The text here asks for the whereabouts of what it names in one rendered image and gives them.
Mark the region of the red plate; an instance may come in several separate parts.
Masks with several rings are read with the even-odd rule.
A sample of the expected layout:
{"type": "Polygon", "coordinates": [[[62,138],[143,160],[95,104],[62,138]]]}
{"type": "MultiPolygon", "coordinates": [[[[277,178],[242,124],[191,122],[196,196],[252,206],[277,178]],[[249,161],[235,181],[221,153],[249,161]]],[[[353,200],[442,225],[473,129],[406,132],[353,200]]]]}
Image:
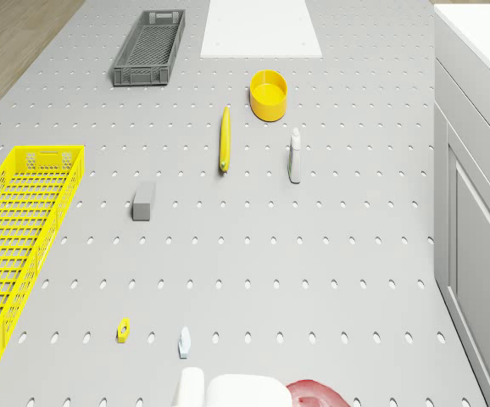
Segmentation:
{"type": "Polygon", "coordinates": [[[292,407],[350,407],[339,393],[314,380],[299,380],[287,385],[292,407]]]}

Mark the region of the small white bottle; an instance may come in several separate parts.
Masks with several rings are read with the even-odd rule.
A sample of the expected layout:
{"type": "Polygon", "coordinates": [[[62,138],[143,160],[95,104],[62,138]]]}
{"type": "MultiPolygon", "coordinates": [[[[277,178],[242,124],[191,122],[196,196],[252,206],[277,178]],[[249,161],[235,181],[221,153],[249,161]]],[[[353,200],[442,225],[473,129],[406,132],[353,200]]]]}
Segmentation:
{"type": "Polygon", "coordinates": [[[300,149],[301,135],[299,129],[294,127],[292,129],[288,161],[288,175],[291,183],[293,184],[298,184],[301,182],[300,149]]]}

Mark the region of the yellow bowl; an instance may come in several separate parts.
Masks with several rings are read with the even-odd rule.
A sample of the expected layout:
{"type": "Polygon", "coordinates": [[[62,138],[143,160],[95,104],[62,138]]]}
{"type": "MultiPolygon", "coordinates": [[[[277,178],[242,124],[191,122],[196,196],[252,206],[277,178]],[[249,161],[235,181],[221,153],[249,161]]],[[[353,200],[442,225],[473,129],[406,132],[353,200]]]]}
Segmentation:
{"type": "Polygon", "coordinates": [[[287,108],[287,83],[274,70],[257,72],[250,83],[250,105],[255,115],[263,121],[277,121],[287,108]]]}

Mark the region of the banana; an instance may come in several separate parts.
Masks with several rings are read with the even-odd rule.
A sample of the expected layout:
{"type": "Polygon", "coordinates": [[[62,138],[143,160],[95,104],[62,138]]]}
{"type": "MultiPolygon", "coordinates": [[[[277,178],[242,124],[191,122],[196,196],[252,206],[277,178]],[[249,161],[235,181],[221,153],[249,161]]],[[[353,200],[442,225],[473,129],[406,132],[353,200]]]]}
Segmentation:
{"type": "Polygon", "coordinates": [[[231,156],[231,117],[230,108],[224,107],[220,126],[220,158],[219,167],[223,173],[229,169],[231,156]]]}

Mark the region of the white cabinet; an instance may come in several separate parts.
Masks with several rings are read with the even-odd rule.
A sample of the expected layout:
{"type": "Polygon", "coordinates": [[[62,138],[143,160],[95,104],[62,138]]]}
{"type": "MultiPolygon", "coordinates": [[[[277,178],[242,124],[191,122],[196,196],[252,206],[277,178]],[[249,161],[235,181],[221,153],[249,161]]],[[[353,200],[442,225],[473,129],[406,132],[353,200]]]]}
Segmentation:
{"type": "Polygon", "coordinates": [[[434,10],[435,277],[490,405],[490,4],[434,10]]]}

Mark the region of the white board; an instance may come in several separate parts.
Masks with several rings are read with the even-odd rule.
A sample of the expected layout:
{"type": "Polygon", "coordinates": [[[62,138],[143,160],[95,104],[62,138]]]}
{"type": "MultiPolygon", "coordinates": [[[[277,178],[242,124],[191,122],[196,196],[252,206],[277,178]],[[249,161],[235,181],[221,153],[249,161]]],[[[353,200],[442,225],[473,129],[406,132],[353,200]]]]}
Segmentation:
{"type": "Polygon", "coordinates": [[[203,58],[320,58],[305,0],[210,0],[203,58]]]}

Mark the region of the dark grey basket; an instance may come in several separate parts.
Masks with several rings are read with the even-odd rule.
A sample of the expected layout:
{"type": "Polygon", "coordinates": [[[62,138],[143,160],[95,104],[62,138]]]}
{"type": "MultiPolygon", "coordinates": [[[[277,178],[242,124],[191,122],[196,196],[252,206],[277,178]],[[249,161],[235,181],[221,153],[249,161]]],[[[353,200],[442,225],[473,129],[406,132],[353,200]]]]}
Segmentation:
{"type": "Polygon", "coordinates": [[[183,9],[143,11],[115,59],[114,85],[168,84],[185,24],[183,9]]]}

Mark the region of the grey cube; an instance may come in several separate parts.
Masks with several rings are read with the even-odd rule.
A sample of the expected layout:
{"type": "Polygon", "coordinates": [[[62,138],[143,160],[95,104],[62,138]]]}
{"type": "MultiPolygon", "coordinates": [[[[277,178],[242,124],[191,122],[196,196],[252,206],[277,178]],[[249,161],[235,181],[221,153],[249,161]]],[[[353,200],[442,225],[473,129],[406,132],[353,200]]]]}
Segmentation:
{"type": "Polygon", "coordinates": [[[155,182],[144,181],[136,190],[133,200],[132,219],[149,221],[155,198],[155,182]]]}

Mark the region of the pale bolt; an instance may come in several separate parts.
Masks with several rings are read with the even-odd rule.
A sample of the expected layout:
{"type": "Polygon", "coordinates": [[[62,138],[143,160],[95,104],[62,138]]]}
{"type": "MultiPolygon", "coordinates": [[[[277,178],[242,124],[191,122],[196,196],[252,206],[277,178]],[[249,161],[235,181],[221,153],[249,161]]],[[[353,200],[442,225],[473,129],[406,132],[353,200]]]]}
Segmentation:
{"type": "Polygon", "coordinates": [[[190,353],[192,338],[187,326],[182,327],[178,341],[178,352],[181,359],[186,359],[190,353]]]}

